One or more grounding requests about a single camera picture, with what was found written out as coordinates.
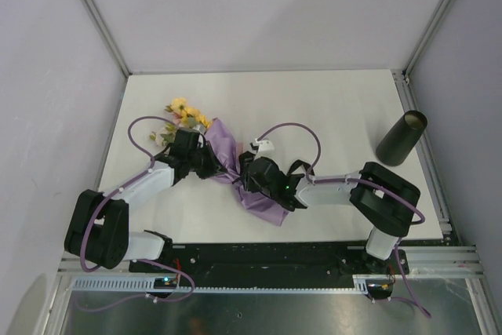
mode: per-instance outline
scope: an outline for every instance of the gray floor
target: gray floor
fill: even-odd
[[[371,304],[359,295],[196,294],[175,304],[140,298],[94,314],[71,305],[63,334],[481,334],[464,280],[411,283],[432,319],[408,304]],[[73,293],[72,298],[98,308],[129,294]],[[408,297],[402,281],[393,296]]]

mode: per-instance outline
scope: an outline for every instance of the black cup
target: black cup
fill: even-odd
[[[427,118],[416,110],[407,111],[385,135],[376,156],[385,165],[401,165],[427,127]]]

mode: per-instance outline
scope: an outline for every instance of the white table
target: white table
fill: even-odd
[[[147,163],[127,138],[131,121],[143,115],[168,116],[164,107],[180,96],[208,117],[220,118],[245,145],[278,123],[310,126],[322,143],[317,175],[348,173],[376,161],[374,148],[403,113],[389,70],[131,76],[100,189],[116,185]],[[143,121],[133,136],[156,152],[159,148],[148,134],[161,126],[158,121]],[[312,161],[315,157],[315,142],[302,129],[278,129],[270,139],[276,148],[273,159],[282,169],[296,158]],[[409,239],[440,239],[417,153],[413,151],[401,166],[391,169],[422,193],[418,208],[427,220],[410,229]],[[372,228],[351,206],[298,209],[277,227],[246,212],[232,190],[230,185],[191,174],[133,214],[130,229],[158,231],[174,242],[189,243],[351,241],[366,239]]]

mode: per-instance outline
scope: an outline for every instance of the white wall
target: white wall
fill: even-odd
[[[0,0],[0,15],[0,333],[25,335],[75,199],[94,185],[124,78],[79,0]]]
[[[412,84],[453,219],[502,310],[502,0],[457,0]]]
[[[138,71],[400,68],[439,0],[96,0]]]

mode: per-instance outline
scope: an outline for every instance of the purple cloth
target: purple cloth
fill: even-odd
[[[240,172],[240,166],[238,164],[237,142],[228,128],[218,118],[214,119],[213,125],[209,127],[206,139],[211,143],[218,161],[227,168],[227,173],[213,177],[213,179],[222,184],[232,184],[240,177],[238,173]],[[281,226],[288,214],[286,209],[259,192],[245,191],[240,181],[234,184],[234,189],[244,208],[260,219]]]

